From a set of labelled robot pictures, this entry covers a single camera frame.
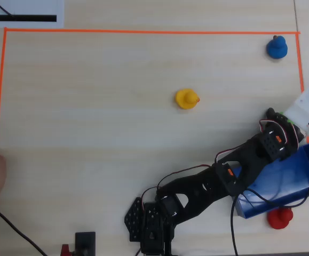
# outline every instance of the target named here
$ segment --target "white paper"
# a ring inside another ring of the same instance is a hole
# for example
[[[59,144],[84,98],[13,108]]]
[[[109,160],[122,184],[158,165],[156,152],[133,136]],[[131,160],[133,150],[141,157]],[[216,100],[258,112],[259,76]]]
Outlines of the white paper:
[[[57,22],[0,21],[0,28],[63,28],[64,0],[0,0],[11,14],[57,15]]]

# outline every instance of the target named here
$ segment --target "orange component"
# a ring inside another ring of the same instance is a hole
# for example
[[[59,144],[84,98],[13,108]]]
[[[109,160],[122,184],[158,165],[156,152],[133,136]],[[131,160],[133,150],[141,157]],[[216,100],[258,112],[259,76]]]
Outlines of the orange component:
[[[230,168],[228,169],[228,172],[229,172],[229,174],[230,174],[231,176],[234,176],[234,173],[231,171]]]
[[[276,136],[276,139],[278,140],[279,143],[282,141],[279,136]]]

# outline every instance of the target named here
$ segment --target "red object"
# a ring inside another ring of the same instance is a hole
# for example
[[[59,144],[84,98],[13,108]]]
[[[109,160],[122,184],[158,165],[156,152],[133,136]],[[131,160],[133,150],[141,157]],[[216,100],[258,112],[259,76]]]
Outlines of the red object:
[[[290,208],[279,208],[270,211],[267,215],[268,223],[274,229],[283,229],[293,219],[293,211]]]
[[[72,253],[69,251],[68,244],[62,244],[62,250],[60,251],[60,256],[72,256]]]

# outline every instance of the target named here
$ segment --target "black strip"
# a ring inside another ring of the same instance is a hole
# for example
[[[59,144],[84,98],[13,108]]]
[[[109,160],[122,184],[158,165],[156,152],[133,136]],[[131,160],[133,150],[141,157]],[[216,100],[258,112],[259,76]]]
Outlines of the black strip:
[[[57,15],[0,15],[0,21],[57,22]]]

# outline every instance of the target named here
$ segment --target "black plastic part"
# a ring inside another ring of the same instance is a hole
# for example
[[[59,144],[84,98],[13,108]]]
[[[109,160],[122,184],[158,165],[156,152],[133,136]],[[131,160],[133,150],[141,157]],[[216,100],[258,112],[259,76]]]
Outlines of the black plastic part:
[[[0,15],[0,21],[57,22],[57,15]]]
[[[141,208],[141,197],[135,198],[132,206],[127,211],[126,216],[124,217],[124,223],[129,232],[129,241],[131,242],[140,242],[140,231],[142,226],[142,219],[144,213]]]
[[[184,194],[188,203],[183,207],[177,194]],[[215,166],[188,177],[171,181],[157,190],[156,201],[175,226],[201,214],[210,204],[228,192],[215,172]]]
[[[141,209],[141,198],[136,198],[125,216],[125,224],[130,232],[130,241],[140,242],[142,253],[172,256],[171,242],[177,224],[198,216],[223,197],[239,195],[256,180],[267,164],[276,159],[283,160],[297,151],[298,143],[304,138],[300,129],[272,108],[268,109],[266,116],[278,125],[267,122],[262,133],[253,136],[211,167],[162,186],[157,190],[156,202],[144,205],[145,213]],[[232,171],[233,162],[241,167],[238,177]],[[187,196],[185,207],[177,194]]]
[[[95,256],[96,234],[95,232],[81,232],[75,234],[76,256]]]
[[[164,253],[164,220],[156,203],[144,205],[145,214],[141,229],[141,252],[145,255]]]

